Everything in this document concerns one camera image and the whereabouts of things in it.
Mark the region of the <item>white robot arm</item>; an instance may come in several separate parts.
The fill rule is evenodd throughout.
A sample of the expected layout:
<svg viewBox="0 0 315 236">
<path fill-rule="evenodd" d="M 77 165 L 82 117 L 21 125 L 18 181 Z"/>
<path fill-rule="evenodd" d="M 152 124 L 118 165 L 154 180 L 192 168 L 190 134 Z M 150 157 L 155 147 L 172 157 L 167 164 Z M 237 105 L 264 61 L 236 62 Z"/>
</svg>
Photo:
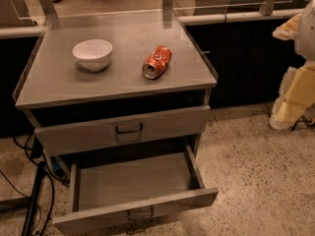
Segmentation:
<svg viewBox="0 0 315 236">
<path fill-rule="evenodd" d="M 315 0 L 277 27 L 273 37 L 293 40 L 295 53 L 305 59 L 303 66 L 289 67 L 284 74 L 269 120 L 274 129 L 286 130 L 315 104 Z"/>
</svg>

